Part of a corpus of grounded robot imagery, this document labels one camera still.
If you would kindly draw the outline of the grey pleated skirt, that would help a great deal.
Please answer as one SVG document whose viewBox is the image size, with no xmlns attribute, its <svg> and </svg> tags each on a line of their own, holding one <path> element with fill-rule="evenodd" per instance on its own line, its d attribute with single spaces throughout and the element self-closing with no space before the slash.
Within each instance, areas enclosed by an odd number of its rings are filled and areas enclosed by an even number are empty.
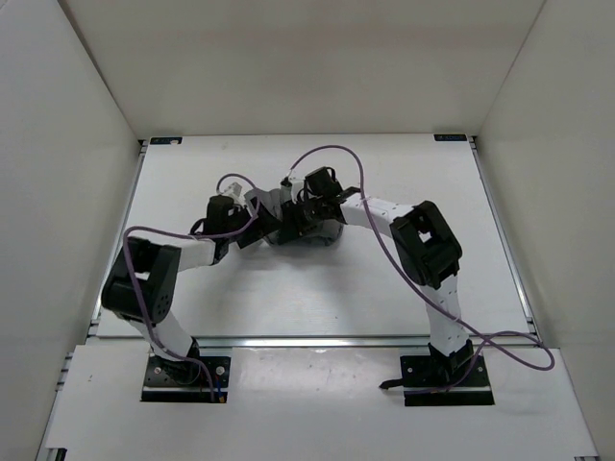
<svg viewBox="0 0 615 461">
<path fill-rule="evenodd" d="M 330 246 L 343 234 L 342 223 L 329 220 L 309 221 L 299 201 L 301 187 L 290 185 L 270 190 L 253 188 L 243 196 L 250 211 L 260 202 L 258 218 L 249 228 L 270 246 L 285 244 Z"/>
</svg>

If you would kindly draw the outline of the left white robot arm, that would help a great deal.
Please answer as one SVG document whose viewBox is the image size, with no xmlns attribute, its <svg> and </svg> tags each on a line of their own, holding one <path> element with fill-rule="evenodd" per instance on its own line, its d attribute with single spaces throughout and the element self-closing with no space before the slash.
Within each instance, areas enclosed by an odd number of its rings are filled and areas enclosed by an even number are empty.
<svg viewBox="0 0 615 461">
<path fill-rule="evenodd" d="M 245 194 L 243 202 L 229 195 L 210 197 L 206 215 L 187 235 L 176 236 L 179 244 L 157 244 L 132 235 L 148 231 L 172 237 L 172 232 L 129 228 L 103 286 L 102 306 L 140 332 L 158 366 L 178 384 L 187 386 L 203 379 L 212 386 L 197 340 L 171 312 L 178 274 L 213 266 L 226 256 L 231 244 L 245 248 L 280 226 L 272 199 L 254 189 Z"/>
</svg>

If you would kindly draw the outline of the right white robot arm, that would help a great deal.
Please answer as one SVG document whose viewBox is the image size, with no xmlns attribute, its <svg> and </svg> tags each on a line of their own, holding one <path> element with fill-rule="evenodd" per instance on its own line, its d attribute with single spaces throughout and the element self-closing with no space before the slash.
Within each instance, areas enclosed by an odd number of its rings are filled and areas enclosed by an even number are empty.
<svg viewBox="0 0 615 461">
<path fill-rule="evenodd" d="M 305 237 L 324 224 L 362 227 L 378 239 L 392 239 L 401 274 L 419 290 L 430 323 L 430 374 L 453 384 L 465 373 L 474 353 L 461 324 L 457 274 L 461 246 L 436 204 L 405 206 L 369 197 L 360 187 L 344 189 L 333 169 L 321 167 L 302 181 L 281 181 L 283 229 L 279 241 Z"/>
</svg>

